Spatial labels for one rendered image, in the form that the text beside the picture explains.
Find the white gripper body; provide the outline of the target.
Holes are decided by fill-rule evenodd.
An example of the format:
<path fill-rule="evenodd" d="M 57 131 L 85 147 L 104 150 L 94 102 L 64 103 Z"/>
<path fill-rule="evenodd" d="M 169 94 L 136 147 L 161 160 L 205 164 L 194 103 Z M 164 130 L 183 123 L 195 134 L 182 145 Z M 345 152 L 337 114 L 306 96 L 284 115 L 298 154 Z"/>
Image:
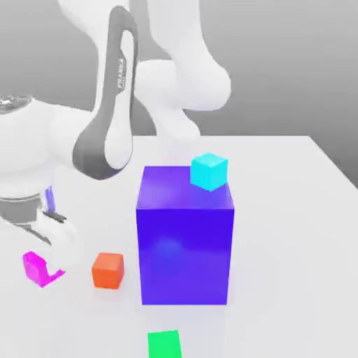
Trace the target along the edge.
<path fill-rule="evenodd" d="M 5 249 L 19 254 L 33 251 L 46 261 L 51 271 L 67 271 L 81 256 L 76 228 L 68 220 L 59 222 L 46 215 L 26 225 L 6 221 Z"/>

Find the small orange cube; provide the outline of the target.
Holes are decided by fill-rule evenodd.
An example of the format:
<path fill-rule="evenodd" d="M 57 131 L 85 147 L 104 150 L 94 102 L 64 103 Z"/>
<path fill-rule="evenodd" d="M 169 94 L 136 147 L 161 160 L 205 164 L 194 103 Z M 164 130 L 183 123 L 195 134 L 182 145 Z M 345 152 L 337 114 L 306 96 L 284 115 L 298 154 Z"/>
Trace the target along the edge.
<path fill-rule="evenodd" d="M 92 266 L 94 286 L 104 289 L 118 289 L 124 276 L 122 254 L 100 252 Z"/>

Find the small green cube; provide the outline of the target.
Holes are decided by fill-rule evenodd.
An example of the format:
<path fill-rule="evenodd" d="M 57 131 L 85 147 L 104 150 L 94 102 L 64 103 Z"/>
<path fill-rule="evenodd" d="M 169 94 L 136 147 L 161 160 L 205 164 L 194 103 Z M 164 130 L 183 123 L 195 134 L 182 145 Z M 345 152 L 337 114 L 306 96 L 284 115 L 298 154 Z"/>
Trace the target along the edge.
<path fill-rule="evenodd" d="M 148 333 L 149 358 L 182 358 L 178 330 Z"/>

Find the large purple box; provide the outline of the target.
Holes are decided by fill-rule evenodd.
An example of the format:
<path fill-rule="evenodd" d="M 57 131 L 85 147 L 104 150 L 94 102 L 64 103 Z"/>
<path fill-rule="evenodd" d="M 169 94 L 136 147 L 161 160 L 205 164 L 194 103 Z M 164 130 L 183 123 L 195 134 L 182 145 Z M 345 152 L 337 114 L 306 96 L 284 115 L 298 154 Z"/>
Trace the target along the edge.
<path fill-rule="evenodd" d="M 146 166 L 136 204 L 144 305 L 224 305 L 234 202 L 191 184 L 187 166 Z"/>

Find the small cyan cube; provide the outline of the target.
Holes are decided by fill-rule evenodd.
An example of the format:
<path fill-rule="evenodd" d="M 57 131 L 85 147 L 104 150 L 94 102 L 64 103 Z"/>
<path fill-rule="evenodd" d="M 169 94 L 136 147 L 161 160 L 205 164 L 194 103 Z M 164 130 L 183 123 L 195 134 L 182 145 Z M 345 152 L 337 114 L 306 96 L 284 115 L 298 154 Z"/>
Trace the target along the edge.
<path fill-rule="evenodd" d="M 190 165 L 190 183 L 209 192 L 227 184 L 228 159 L 205 153 Z"/>

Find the small magenta cube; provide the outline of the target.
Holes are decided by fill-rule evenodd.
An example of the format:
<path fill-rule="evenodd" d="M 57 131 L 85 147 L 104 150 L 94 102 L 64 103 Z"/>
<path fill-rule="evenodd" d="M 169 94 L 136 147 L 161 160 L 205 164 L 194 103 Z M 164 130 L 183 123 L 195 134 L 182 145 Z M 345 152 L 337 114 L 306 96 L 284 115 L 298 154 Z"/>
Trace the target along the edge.
<path fill-rule="evenodd" d="M 66 274 L 66 271 L 53 266 L 34 251 L 24 253 L 22 263 L 27 278 L 41 288 Z"/>

